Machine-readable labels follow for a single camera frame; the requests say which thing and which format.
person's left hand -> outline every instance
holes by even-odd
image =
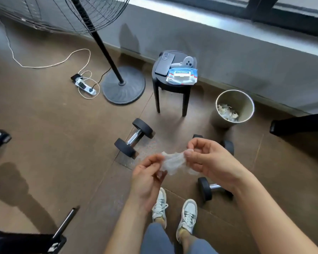
[[[155,205],[161,183],[167,175],[167,171],[159,171],[164,159],[162,154],[148,156],[133,170],[129,199],[138,203],[146,213]]]

power strip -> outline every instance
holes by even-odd
[[[79,87],[80,89],[84,90],[86,93],[95,96],[97,94],[97,91],[94,90],[92,87],[89,85],[86,85],[85,82],[82,80],[83,77],[79,74],[75,74],[74,76],[71,77],[73,83]]]

black window frame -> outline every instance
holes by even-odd
[[[203,8],[234,17],[261,22],[285,29],[290,29],[318,37],[318,17],[305,15],[297,10],[318,13],[316,10],[299,8],[293,5],[281,4],[288,10],[274,8],[278,0],[168,0],[183,3],[188,6]]]

stool leg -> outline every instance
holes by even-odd
[[[189,106],[191,88],[184,93],[184,97],[182,99],[182,116],[185,117],[187,114],[187,107]]]
[[[157,112],[160,113],[159,105],[159,86],[153,81],[154,97],[156,99]]]

black cable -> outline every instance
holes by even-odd
[[[108,71],[106,71],[105,73],[103,73],[103,74],[101,75],[101,78],[100,78],[99,82],[95,83],[95,84],[92,86],[92,88],[93,88],[94,86],[96,86],[97,84],[99,84],[99,83],[101,82],[101,80],[102,80],[102,77],[103,77],[107,72],[109,72],[110,70],[111,70],[111,68],[109,68]]]

